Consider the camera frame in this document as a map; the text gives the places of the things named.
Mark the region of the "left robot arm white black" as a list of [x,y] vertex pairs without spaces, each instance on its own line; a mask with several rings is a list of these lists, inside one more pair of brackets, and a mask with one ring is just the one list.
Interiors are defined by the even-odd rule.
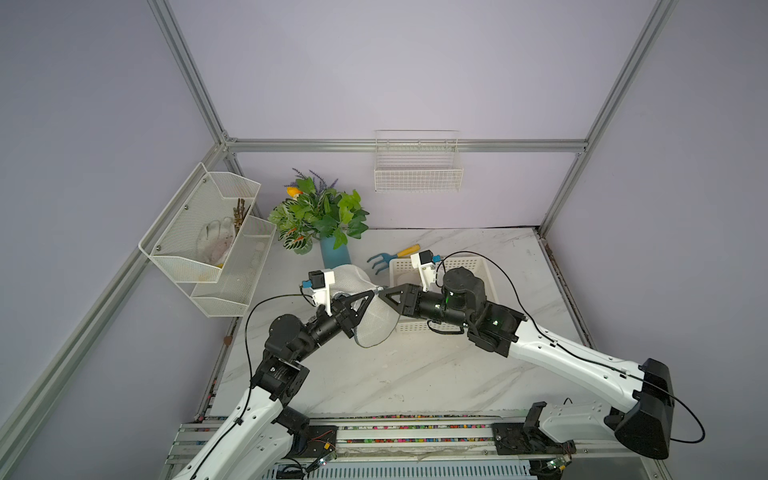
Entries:
[[373,290],[340,295],[305,323],[294,314],[269,327],[261,361],[249,360],[250,380],[232,413],[176,475],[178,479],[260,479],[301,441],[308,418],[289,407],[309,375],[301,364],[343,333],[352,338],[375,297]]

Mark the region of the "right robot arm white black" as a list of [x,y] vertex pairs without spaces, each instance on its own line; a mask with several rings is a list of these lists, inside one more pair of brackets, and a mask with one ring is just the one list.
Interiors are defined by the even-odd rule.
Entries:
[[449,270],[437,292],[402,284],[379,297],[402,316],[460,327],[484,351],[541,366],[590,390],[609,405],[598,419],[601,430],[644,457],[669,457],[675,400],[663,362],[616,359],[550,333],[488,300],[484,282],[464,267]]

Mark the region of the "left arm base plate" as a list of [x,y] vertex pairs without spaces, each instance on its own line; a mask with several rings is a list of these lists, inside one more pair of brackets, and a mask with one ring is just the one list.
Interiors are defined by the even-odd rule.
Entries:
[[338,427],[335,425],[309,425],[293,436],[290,458],[316,459],[334,451]]

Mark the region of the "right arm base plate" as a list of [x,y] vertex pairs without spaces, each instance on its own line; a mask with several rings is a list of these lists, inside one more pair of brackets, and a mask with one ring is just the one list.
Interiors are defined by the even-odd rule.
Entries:
[[492,437],[498,455],[572,455],[576,446],[572,440],[558,443],[537,427],[524,423],[493,423]]

